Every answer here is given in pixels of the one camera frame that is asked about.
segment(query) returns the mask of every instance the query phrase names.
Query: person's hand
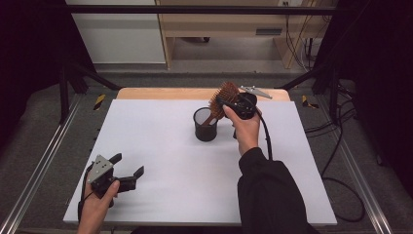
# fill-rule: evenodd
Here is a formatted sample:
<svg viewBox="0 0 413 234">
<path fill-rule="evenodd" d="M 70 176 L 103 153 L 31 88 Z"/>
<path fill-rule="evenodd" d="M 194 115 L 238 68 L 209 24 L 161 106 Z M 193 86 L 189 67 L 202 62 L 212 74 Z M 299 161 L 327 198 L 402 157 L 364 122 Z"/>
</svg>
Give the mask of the person's hand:
<svg viewBox="0 0 413 234">
<path fill-rule="evenodd" d="M 230 107 L 223 106 L 225 114 L 233 122 L 241 156 L 249 149 L 258 147 L 260 119 L 257 113 L 248 120 L 241 119 Z"/>
<path fill-rule="evenodd" d="M 115 180 L 100 199 L 93 192 L 89 183 L 85 184 L 85 198 L 90 195 L 83 205 L 82 218 L 79 223 L 78 234 L 99 233 L 100 226 L 106 217 L 109 204 L 118 194 L 120 182 Z"/>
</svg>

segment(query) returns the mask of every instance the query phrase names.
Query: hair brush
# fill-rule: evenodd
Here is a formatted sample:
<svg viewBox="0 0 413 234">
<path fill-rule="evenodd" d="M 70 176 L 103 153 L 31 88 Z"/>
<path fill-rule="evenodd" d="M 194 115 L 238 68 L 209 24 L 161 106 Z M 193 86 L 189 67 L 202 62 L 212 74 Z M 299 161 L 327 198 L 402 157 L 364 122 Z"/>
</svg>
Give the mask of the hair brush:
<svg viewBox="0 0 413 234">
<path fill-rule="evenodd" d="M 215 92 L 209 101 L 209 117 L 202 123 L 203 126 L 208 125 L 213 119 L 220 120 L 225 116 L 222 108 L 223 101 L 235 103 L 240 93 L 238 87 L 232 82 L 224 82 L 221 87 Z"/>
</svg>

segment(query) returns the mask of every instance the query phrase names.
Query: black jacket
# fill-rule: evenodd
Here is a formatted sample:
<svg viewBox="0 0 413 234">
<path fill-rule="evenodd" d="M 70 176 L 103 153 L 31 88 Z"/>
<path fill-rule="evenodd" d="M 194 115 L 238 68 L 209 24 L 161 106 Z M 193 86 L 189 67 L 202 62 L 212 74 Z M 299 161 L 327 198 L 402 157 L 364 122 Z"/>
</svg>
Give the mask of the black jacket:
<svg viewBox="0 0 413 234">
<path fill-rule="evenodd" d="M 244 234 L 318 233 L 307 222 L 303 198 L 288 168 L 252 148 L 240 159 L 238 182 Z"/>
</svg>

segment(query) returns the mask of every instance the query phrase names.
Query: white tabletop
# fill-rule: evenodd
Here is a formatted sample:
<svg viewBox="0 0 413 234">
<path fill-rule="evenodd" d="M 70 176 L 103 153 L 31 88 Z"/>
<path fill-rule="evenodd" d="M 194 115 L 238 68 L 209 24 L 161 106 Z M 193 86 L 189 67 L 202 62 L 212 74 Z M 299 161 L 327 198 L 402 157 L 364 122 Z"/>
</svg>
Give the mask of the white tabletop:
<svg viewBox="0 0 413 234">
<path fill-rule="evenodd" d="M 114 176 L 145 174 L 136 190 L 120 193 L 106 222 L 133 225 L 239 225 L 238 144 L 230 120 L 218 122 L 217 137 L 195 137 L 194 112 L 207 100 L 113 100 L 88 165 L 101 154 L 122 153 Z M 291 171 L 313 225 L 337 224 L 310 146 L 292 101 L 259 101 L 268 125 L 274 159 Z M 267 155 L 261 125 L 260 147 Z M 64 216 L 77 222 L 82 179 Z"/>
</svg>

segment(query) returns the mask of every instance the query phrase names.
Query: black curtain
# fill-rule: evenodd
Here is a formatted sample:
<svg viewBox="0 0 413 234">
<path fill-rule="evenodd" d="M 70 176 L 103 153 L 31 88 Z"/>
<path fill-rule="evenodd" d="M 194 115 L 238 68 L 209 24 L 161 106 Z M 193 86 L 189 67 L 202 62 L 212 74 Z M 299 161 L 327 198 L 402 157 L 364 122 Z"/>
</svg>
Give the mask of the black curtain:
<svg viewBox="0 0 413 234">
<path fill-rule="evenodd" d="M 340 2 L 349 5 L 355 1 Z M 413 197 L 412 4 L 413 1 L 404 0 L 371 0 L 341 45 L 335 67 L 341 79 L 355 81 L 355 105 L 362 124 L 383 163 L 393 167 Z M 332 22 L 319 62 L 328 58 L 328 49 L 352 20 Z"/>
<path fill-rule="evenodd" d="M 0 147 L 10 140 L 30 95 L 57 84 L 64 64 L 75 61 L 95 72 L 71 14 L 47 10 L 49 3 L 66 4 L 0 1 Z"/>
</svg>

